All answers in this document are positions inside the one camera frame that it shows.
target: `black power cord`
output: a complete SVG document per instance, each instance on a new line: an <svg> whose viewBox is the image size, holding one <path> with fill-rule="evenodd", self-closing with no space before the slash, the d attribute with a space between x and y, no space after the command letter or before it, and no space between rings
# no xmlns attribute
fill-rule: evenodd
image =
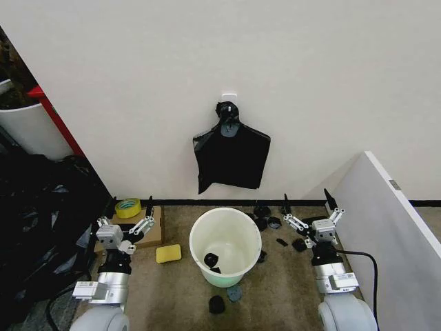
<svg viewBox="0 0 441 331"><path fill-rule="evenodd" d="M378 265L377 261L375 261L374 257L368 253L364 252L354 252L351 250L339 250L335 247L331 247L334 252L343 253L348 255L362 255L364 257L369 257L373 264L373 317L377 322L377 330L380 331L380 326L378 325L377 319L377 291L378 291Z"/></svg>
<svg viewBox="0 0 441 331"><path fill-rule="evenodd" d="M84 272L82 272L79 276L81 277L82 275L86 275L88 278L88 281L92 280L92 276L90 275L89 270L86 270ZM57 300L59 297L61 297L62 295L69 293L71 291L73 291L75 289L75 286L72 286L71 288L66 288L65 290L61 291L60 293L56 294L53 298L51 298L46 306L46 319L48 320L48 323L50 325L50 327L52 328L53 331L59 331L58 326L55 324L54 319L52 318L52 315L50 314L50 309L52 307L52 304L55 302L55 300Z"/></svg>

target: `black baseboard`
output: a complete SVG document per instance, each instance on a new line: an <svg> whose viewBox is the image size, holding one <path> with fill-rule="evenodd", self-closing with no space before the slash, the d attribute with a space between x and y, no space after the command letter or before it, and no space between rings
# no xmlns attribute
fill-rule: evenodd
<svg viewBox="0 0 441 331"><path fill-rule="evenodd" d="M441 207L441 200L409 200L413 207Z"/></svg>
<svg viewBox="0 0 441 331"><path fill-rule="evenodd" d="M145 205L147 200L141 200L141 205ZM284 205L284 200L258 200L259 205ZM289 204L292 206L304 205L304 206L324 206L326 200L289 200ZM155 199L154 205L256 205L256 200L191 200L191 199Z"/></svg>

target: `plastic bucket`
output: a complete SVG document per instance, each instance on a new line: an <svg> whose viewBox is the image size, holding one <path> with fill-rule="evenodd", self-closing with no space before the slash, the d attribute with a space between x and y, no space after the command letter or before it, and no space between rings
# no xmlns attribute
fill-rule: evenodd
<svg viewBox="0 0 441 331"><path fill-rule="evenodd" d="M228 288L238 283L257 262L262 239L256 224L233 208L216 208L197 219L190 232L190 252L209 283ZM218 256L220 274L204 263L208 253Z"/></svg>

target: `masking tape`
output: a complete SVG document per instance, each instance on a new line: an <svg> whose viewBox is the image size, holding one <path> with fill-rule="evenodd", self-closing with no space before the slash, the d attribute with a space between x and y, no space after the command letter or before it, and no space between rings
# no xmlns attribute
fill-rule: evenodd
<svg viewBox="0 0 441 331"><path fill-rule="evenodd" d="M129 219L141 212L141 202L137 198L119 201L115 206L115 212L120 219Z"/></svg>

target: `black plastic bag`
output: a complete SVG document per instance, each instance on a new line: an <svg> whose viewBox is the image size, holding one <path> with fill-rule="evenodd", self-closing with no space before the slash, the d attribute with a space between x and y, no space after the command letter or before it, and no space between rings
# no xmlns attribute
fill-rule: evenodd
<svg viewBox="0 0 441 331"><path fill-rule="evenodd" d="M199 194L212 183L259 188L271 139L239 121L232 102L216 107L219 123L193 138L199 166Z"/></svg>
<svg viewBox="0 0 441 331"><path fill-rule="evenodd" d="M0 328L70 285L93 257L90 228L109 199L87 159L0 158Z"/></svg>

